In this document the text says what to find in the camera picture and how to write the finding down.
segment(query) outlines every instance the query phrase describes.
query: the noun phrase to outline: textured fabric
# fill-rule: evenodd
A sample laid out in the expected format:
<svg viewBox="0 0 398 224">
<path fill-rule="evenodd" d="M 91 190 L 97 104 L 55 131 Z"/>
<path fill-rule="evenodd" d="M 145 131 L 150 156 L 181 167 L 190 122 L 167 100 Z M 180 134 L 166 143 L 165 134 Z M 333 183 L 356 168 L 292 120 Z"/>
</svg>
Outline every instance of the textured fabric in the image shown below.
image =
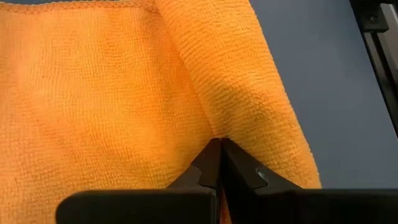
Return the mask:
<svg viewBox="0 0 398 224">
<path fill-rule="evenodd" d="M 223 136 L 320 186 L 247 0 L 0 4 L 0 223 L 165 187 Z"/>
</svg>

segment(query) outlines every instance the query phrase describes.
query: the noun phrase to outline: orange microfiber towel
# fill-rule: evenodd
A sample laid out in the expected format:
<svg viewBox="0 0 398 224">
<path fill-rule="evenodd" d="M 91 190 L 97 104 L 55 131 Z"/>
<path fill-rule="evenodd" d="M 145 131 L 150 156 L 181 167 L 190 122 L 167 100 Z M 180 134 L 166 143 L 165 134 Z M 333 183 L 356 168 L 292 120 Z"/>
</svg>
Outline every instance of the orange microfiber towel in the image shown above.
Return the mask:
<svg viewBox="0 0 398 224">
<path fill-rule="evenodd" d="M 1 3 L 0 124 L 2 224 L 165 187 L 214 137 L 320 186 L 248 0 Z"/>
</svg>

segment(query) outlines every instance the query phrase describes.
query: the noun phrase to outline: gray background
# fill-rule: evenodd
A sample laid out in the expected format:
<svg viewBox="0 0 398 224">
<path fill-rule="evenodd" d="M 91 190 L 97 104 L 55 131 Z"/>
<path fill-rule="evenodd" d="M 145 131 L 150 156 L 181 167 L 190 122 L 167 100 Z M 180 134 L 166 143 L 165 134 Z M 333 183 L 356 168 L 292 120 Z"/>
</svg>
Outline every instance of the gray background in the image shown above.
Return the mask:
<svg viewBox="0 0 398 224">
<path fill-rule="evenodd" d="M 398 188 L 398 141 L 349 0 L 251 3 L 323 186 Z"/>
</svg>

